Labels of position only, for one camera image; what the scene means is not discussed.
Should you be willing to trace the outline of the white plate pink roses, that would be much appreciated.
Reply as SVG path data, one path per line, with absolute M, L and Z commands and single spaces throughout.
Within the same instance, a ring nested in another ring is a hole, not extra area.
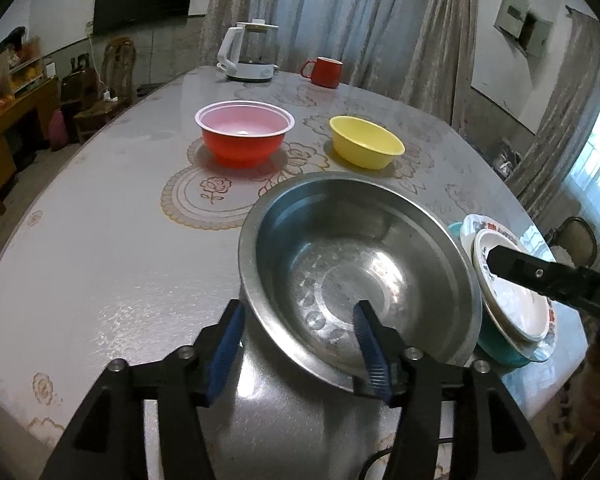
M 521 340 L 538 342 L 550 328 L 550 303 L 536 292 L 496 276 L 486 258 L 496 246 L 521 252 L 505 235 L 490 229 L 480 230 L 472 243 L 471 258 L 490 311 L 505 328 Z

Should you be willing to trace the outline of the turquoise round tray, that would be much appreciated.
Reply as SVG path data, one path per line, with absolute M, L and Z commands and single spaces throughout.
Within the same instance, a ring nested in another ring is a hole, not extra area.
M 518 250 L 526 251 L 516 235 L 504 224 L 484 216 L 483 214 L 468 214 L 463 221 L 449 225 L 450 232 L 460 241 L 469 260 L 477 269 L 472 256 L 472 244 L 475 235 L 484 229 L 494 230 L 510 240 Z M 481 330 L 478 340 L 480 348 L 490 358 L 508 367 L 523 367 L 529 363 L 539 363 L 534 344 L 522 344 L 513 340 L 493 315 L 486 289 L 480 286 L 483 304 Z

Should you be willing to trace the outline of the white plate red blue pattern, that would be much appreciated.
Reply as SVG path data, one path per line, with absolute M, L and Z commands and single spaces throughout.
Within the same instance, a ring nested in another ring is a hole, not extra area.
M 536 349 L 536 355 L 538 356 L 540 362 L 548 360 L 548 358 L 553 354 L 557 342 L 556 315 L 552 303 L 550 302 L 550 300 L 548 300 L 548 302 L 550 303 L 550 328 L 548 329 L 548 333 L 545 336 L 545 338 L 541 341 L 533 342 L 521 340 L 515 337 L 513 335 L 513 332 L 509 328 L 505 328 L 504 325 L 500 321 L 498 321 L 503 327 L 503 330 L 505 330 L 506 333 L 508 333 L 514 341 L 521 342 L 522 344 L 534 344 Z

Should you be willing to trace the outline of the yellow plastic bowl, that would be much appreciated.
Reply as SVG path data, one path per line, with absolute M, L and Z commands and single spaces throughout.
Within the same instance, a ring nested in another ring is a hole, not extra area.
M 395 134 L 363 118 L 334 116 L 329 119 L 329 128 L 335 152 L 363 169 L 384 169 L 405 153 L 404 144 Z

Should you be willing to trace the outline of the stainless steel bowl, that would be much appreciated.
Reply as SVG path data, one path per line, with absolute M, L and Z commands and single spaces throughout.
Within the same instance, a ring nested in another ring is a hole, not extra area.
M 327 385 L 366 375 L 353 308 L 440 362 L 462 365 L 482 307 L 468 257 L 429 210 L 370 178 L 331 172 L 265 192 L 238 243 L 242 298 L 277 348 Z

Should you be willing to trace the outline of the red plastic bowl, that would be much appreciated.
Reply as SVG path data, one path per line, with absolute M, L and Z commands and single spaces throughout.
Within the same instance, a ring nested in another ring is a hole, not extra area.
M 244 100 L 209 104 L 198 110 L 195 122 L 216 162 L 238 169 L 264 164 L 294 128 L 294 116 L 286 110 Z

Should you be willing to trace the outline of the chair with cushion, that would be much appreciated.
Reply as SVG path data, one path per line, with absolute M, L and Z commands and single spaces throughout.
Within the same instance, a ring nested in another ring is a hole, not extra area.
M 577 268 L 590 268 L 597 257 L 597 240 L 592 229 L 583 218 L 571 216 L 560 226 L 550 229 L 546 236 L 547 245 L 560 263 Z

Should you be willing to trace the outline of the side curtain by window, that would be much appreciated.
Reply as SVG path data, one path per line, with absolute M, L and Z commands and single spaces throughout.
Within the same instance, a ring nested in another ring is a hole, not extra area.
M 600 21 L 570 12 L 571 35 L 541 125 L 506 184 L 532 220 L 550 206 L 600 112 Z

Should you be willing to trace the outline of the beige curtain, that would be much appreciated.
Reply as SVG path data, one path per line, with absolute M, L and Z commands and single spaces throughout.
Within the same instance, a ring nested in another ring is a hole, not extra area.
M 210 0 L 200 57 L 212 65 L 226 30 L 248 18 L 278 28 L 274 62 L 295 72 L 317 56 L 345 84 L 460 128 L 474 68 L 478 0 Z

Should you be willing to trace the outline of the red mug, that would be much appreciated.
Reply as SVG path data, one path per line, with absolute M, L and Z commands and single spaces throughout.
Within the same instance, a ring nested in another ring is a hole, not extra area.
M 318 56 L 307 60 L 301 67 L 300 76 L 322 88 L 336 89 L 340 84 L 343 64 L 333 58 Z

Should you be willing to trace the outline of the wooden cabinet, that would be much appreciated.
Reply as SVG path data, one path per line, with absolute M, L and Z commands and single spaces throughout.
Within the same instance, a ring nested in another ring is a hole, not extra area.
M 17 170 L 6 139 L 7 130 L 23 116 L 35 112 L 41 131 L 38 137 L 44 142 L 58 108 L 59 80 L 46 75 L 40 56 L 10 68 L 6 55 L 0 55 L 0 193 Z M 0 195 L 0 214 L 5 210 Z

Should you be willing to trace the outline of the wooden chair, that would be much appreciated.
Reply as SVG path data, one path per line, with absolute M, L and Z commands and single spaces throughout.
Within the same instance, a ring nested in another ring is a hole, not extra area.
M 133 104 L 135 61 L 135 44 L 130 37 L 117 37 L 108 41 L 99 73 L 99 98 L 74 118 L 81 144 Z

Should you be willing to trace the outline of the white electric kettle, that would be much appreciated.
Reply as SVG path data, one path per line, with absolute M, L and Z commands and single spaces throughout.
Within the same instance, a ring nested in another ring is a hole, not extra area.
M 228 79 L 270 81 L 276 70 L 278 26 L 254 18 L 227 29 L 216 56 L 216 67 Z

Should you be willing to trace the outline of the wall electrical box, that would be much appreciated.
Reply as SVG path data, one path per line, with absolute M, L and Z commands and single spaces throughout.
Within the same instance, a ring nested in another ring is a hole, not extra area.
M 535 13 L 530 0 L 502 0 L 494 27 L 532 58 L 542 58 L 553 31 L 553 23 Z

